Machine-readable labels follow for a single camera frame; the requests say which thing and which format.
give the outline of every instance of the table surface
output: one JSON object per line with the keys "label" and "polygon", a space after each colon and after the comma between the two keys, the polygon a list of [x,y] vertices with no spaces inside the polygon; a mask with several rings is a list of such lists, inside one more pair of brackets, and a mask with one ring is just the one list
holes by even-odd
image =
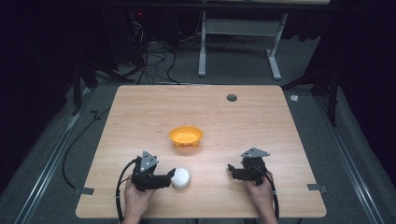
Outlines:
{"label": "table surface", "polygon": [[[228,94],[237,100],[228,101]],[[168,134],[181,125],[203,131],[197,147],[173,145]],[[281,217],[326,215],[320,193],[307,187],[316,180],[278,86],[121,86],[85,183],[94,193],[81,195],[76,213],[117,217],[120,172],[147,150],[160,160],[155,175],[184,167],[191,182],[158,189],[145,217],[258,217],[244,183],[227,167],[242,168],[241,154],[251,147],[271,153],[263,159],[274,174]]]}

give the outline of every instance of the wrist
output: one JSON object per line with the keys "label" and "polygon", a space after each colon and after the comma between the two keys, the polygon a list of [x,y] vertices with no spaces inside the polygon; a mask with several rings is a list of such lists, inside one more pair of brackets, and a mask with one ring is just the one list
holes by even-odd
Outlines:
{"label": "wrist", "polygon": [[273,206],[262,206],[258,210],[263,224],[278,223]]}
{"label": "wrist", "polygon": [[126,213],[122,224],[139,224],[142,217],[131,213]]}

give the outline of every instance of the white ball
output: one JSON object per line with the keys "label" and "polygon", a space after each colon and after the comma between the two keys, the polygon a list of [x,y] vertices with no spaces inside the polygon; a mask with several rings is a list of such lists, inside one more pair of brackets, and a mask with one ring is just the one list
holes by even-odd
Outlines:
{"label": "white ball", "polygon": [[190,184],[190,173],[185,168],[176,168],[171,181],[175,188],[184,189]]}

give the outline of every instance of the human hand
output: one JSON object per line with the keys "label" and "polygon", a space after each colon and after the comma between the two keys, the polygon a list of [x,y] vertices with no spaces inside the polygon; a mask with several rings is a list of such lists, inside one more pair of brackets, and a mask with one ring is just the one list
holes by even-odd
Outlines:
{"label": "human hand", "polygon": [[140,191],[136,189],[131,180],[126,181],[124,190],[125,198],[125,218],[122,224],[137,224],[141,217],[149,208],[149,201],[154,194],[155,189]]}
{"label": "human hand", "polygon": [[246,181],[248,195],[259,212],[263,224],[277,223],[273,207],[274,196],[271,184],[265,177],[262,182],[261,185],[256,186],[254,181]]}

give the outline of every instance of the orange bowl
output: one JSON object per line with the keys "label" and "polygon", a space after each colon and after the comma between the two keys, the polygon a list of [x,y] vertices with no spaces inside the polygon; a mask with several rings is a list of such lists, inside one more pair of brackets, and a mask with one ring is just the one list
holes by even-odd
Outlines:
{"label": "orange bowl", "polygon": [[195,147],[203,135],[197,127],[180,126],[169,133],[169,138],[177,147]]}

